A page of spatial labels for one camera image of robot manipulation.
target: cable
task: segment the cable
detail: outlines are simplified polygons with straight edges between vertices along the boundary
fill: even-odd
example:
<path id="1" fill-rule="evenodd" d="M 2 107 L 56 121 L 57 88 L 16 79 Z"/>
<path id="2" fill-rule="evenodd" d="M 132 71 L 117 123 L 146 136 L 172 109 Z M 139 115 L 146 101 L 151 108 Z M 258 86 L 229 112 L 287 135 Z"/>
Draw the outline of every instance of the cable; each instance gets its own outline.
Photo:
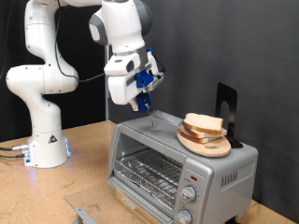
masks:
<path id="1" fill-rule="evenodd" d="M 162 67 L 162 71 L 159 71 L 159 72 L 162 72 L 164 73 L 166 71 L 165 67 L 163 66 L 163 64 L 159 61 L 159 59 L 152 54 L 152 56 L 154 57 L 154 59 L 160 64 L 160 66 Z"/>
<path id="2" fill-rule="evenodd" d="M 55 36 L 55 58 L 56 58 L 56 62 L 57 62 L 57 65 L 58 65 L 58 68 L 60 70 L 60 72 L 65 76 L 65 77 L 74 77 L 78 82 L 88 82 L 88 81 L 92 81 L 96 78 L 99 78 L 101 76 L 103 76 L 105 73 L 102 73 L 98 76 L 95 76 L 95 77 L 90 77 L 90 78 L 87 78 L 85 80 L 80 80 L 79 78 L 75 77 L 75 76 L 71 76 L 71 75 L 67 75 L 65 74 L 63 71 L 62 71 L 62 68 L 60 67 L 59 65 L 59 62 L 58 62 L 58 57 L 57 57 L 57 48 L 56 48 L 56 45 L 57 45 L 57 34 L 58 34 L 58 29 L 59 29 L 59 25 L 60 25 L 60 18 L 62 17 L 62 8 L 61 8 L 61 5 L 60 5 L 60 2 L 59 0 L 57 0 L 57 3 L 58 3 L 58 7 L 59 7 L 59 19 L 58 19 L 58 22 L 57 22 L 57 29 L 56 29 L 56 36 Z"/>
<path id="3" fill-rule="evenodd" d="M 15 155 L 15 156 L 0 155 L 0 157 L 3 157 L 3 158 L 23 158 L 23 157 L 25 157 L 25 154 L 18 154 L 18 155 Z"/>
<path id="4" fill-rule="evenodd" d="M 0 150 L 2 151 L 12 151 L 11 147 L 0 147 Z"/>
<path id="5" fill-rule="evenodd" d="M 4 57 L 5 57 L 5 60 L 4 60 L 4 64 L 3 64 L 3 68 L 2 68 L 2 71 L 1 71 L 1 75 L 0 75 L 0 80 L 4 74 L 4 71 L 6 69 L 6 66 L 7 66 L 7 40 L 8 40 L 8 30 L 9 30 L 9 24 L 10 24 L 10 19 L 11 19 L 11 14 L 12 14 L 12 11 L 13 11 L 13 7 L 15 5 L 15 2 L 16 0 L 13 0 L 13 2 L 11 3 L 11 7 L 10 7 L 10 12 L 9 12 L 9 16 L 8 16 L 8 19 L 7 19 L 7 33 L 6 33 L 6 45 L 4 47 Z"/>

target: bread slice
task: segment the bread slice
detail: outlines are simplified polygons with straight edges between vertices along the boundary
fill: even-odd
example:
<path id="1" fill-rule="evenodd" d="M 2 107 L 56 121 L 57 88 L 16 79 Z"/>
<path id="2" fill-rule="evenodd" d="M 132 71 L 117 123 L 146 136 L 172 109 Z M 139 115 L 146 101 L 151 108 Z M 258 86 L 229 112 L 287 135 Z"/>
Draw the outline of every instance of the bread slice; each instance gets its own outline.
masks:
<path id="1" fill-rule="evenodd" d="M 185 128 L 195 129 L 198 132 L 221 134 L 223 119 L 189 113 L 182 124 Z"/>
<path id="2" fill-rule="evenodd" d="M 207 143 L 207 142 L 210 142 L 210 141 L 213 141 L 213 140 L 216 140 L 217 138 L 219 137 L 211 137 L 211 138 L 195 138 L 191 135 L 189 135 L 188 133 L 185 133 L 183 129 L 180 130 L 180 136 L 188 139 L 188 140 L 191 140 L 195 143 Z"/>
<path id="3" fill-rule="evenodd" d="M 184 128 L 185 133 L 195 137 L 195 138 L 205 138 L 205 137 L 222 137 L 227 134 L 227 131 L 222 128 L 221 134 L 214 134 L 214 133 L 201 133 L 196 131 L 195 129 L 186 129 Z"/>

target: oven knob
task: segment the oven knob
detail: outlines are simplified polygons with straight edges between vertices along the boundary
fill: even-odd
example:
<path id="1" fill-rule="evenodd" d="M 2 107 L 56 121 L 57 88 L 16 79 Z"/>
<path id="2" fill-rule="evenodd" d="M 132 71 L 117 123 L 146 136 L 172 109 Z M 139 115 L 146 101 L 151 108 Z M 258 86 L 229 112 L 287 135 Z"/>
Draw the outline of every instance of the oven knob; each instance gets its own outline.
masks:
<path id="1" fill-rule="evenodd" d="M 180 191 L 180 195 L 183 199 L 187 200 L 189 203 L 195 201 L 196 193 L 193 187 L 186 187 L 185 189 L 182 189 Z"/>
<path id="2" fill-rule="evenodd" d="M 192 216 L 187 210 L 181 210 L 175 217 L 175 224 L 190 224 Z"/>

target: oven control panel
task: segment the oven control panel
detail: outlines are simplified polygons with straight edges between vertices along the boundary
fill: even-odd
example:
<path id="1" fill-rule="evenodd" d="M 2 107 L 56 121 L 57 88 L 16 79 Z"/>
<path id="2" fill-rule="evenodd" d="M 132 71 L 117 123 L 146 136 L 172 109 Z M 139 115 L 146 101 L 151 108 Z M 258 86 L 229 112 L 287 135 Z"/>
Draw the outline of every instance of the oven control panel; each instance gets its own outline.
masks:
<path id="1" fill-rule="evenodd" d="M 183 188 L 179 191 L 179 212 L 175 223 L 193 224 L 198 216 L 202 189 L 205 179 L 199 174 L 187 169 L 183 180 Z"/>

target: wall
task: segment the wall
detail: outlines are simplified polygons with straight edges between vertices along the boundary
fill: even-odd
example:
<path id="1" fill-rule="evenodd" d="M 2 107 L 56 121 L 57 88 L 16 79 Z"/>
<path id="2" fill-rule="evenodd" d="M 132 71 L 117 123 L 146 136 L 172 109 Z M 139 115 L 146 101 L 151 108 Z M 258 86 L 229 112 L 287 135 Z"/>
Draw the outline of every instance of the wall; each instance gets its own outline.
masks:
<path id="1" fill-rule="evenodd" d="M 218 82 L 236 89 L 236 139 L 259 150 L 253 196 L 299 223 L 299 2 L 144 2 L 154 18 L 147 46 L 166 67 L 153 107 L 214 115 Z M 117 123 L 138 117 L 129 105 L 110 112 Z"/>
<path id="2" fill-rule="evenodd" d="M 0 1 L 0 69 L 4 64 L 7 18 L 13 1 Z M 0 142 L 31 135 L 31 120 L 25 103 L 7 88 L 7 70 L 23 64 L 42 64 L 25 47 L 24 11 L 27 1 L 16 0 L 8 31 L 7 69 L 0 80 Z M 90 35 L 88 21 L 99 7 L 69 8 L 62 16 L 58 46 L 64 59 L 74 66 L 81 79 L 104 71 L 104 47 L 95 44 Z M 63 129 L 94 123 L 105 119 L 105 82 L 100 77 L 92 82 L 80 83 L 70 93 L 46 95 L 62 110 Z"/>

